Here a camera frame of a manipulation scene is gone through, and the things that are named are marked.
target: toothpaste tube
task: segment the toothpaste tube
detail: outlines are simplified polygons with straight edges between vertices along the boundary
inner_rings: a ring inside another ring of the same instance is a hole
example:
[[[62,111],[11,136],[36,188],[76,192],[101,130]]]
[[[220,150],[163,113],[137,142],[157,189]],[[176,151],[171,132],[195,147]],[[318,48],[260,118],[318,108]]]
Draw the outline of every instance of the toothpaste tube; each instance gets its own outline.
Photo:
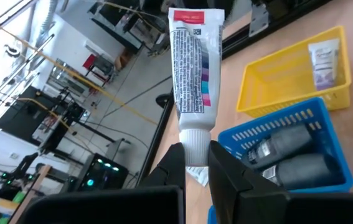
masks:
[[[317,90],[334,87],[337,76],[339,39],[309,44],[314,85]]]
[[[207,166],[222,61],[222,9],[169,8],[172,77],[186,166]]]

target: wooden table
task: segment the wooden table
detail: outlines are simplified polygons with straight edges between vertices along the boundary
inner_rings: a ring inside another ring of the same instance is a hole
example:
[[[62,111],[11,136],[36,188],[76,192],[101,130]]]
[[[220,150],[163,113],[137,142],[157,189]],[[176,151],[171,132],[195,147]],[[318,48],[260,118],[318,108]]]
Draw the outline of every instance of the wooden table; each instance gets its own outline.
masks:
[[[51,168],[52,167],[49,165],[45,165],[40,168],[38,179],[34,182],[34,184],[32,184],[31,190],[28,191],[28,193],[24,197],[24,200],[21,202],[17,210],[14,212],[8,224],[16,224],[19,221],[22,213],[27,208],[27,205],[30,203],[32,198],[35,197],[35,191],[40,189],[41,183],[44,181],[46,175],[49,173]]]
[[[250,15],[242,17],[224,30],[224,37],[250,22]],[[298,19],[222,62],[220,100],[216,126],[212,139],[219,132],[249,121],[251,118],[235,111],[244,66],[254,60],[276,52],[334,26],[346,29],[348,54],[351,61],[351,107],[331,113],[332,122],[353,175],[353,0],[334,0],[316,11]],[[171,144],[179,141],[175,108],[169,118],[153,167],[161,160]],[[212,205],[209,186],[203,188],[186,175],[187,223],[207,223],[208,209]]]

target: blue basket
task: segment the blue basket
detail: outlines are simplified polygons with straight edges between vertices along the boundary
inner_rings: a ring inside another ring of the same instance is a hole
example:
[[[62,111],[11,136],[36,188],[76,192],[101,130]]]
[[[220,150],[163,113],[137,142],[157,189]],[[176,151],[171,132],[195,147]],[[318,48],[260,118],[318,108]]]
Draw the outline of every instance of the blue basket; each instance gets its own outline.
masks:
[[[291,192],[348,192],[353,186],[352,174],[348,168],[335,130],[332,127],[328,110],[321,98],[302,101],[293,106],[222,131],[218,136],[218,142],[237,159],[241,159],[245,155],[245,150],[269,136],[270,133],[283,126],[299,123],[305,123],[311,133],[316,144],[316,151],[314,152],[329,154],[338,161],[345,177],[345,183],[311,189],[292,190]],[[208,223],[215,224],[215,209],[213,207],[209,210],[209,217],[212,218],[211,222]]]

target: white cap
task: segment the white cap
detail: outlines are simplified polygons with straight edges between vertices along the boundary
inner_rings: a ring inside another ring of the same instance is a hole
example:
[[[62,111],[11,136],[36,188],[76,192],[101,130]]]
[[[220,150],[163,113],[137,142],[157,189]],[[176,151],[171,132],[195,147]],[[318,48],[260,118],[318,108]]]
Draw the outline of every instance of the white cap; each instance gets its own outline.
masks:
[[[179,133],[184,146],[186,166],[207,166],[211,134],[204,129],[188,129]]]

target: yellow basket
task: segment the yellow basket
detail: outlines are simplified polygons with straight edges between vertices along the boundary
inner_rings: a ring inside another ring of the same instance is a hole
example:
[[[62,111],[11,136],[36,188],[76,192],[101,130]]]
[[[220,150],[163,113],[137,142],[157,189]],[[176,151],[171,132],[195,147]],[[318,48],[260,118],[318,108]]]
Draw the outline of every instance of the yellow basket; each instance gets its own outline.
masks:
[[[308,44],[339,38],[336,85],[317,91]],[[245,67],[237,111],[258,118],[312,97],[321,97],[329,110],[350,105],[351,69],[344,28],[329,29]]]

